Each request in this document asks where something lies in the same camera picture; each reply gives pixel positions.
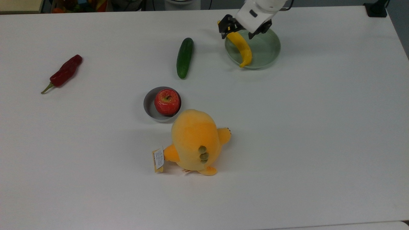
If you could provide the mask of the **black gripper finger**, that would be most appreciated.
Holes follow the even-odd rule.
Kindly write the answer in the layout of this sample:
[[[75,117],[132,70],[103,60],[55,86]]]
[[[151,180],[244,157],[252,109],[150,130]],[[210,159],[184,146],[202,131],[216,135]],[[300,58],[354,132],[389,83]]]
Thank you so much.
[[[267,28],[265,28],[265,27],[259,27],[255,32],[253,32],[253,33],[251,33],[251,32],[248,32],[248,38],[251,40],[251,39],[253,39],[256,35],[258,35],[258,34],[265,34],[266,33],[266,31],[267,31]]]
[[[218,21],[219,33],[222,39],[225,39],[230,33],[239,31],[239,26],[236,23],[236,19],[230,14],[225,15]]]

